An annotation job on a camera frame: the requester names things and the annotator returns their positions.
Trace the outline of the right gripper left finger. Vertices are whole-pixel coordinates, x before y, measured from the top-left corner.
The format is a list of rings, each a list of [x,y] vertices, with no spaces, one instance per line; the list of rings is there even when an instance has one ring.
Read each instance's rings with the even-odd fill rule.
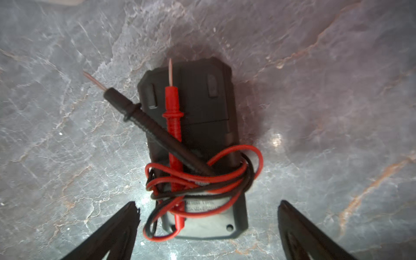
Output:
[[[129,260],[139,223],[140,209],[130,201],[64,259]]]

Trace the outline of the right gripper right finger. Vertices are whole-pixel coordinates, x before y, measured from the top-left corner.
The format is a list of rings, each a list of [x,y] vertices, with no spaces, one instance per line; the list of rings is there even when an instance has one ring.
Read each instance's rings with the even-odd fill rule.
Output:
[[[278,210],[278,228],[288,260],[354,260],[288,201]]]

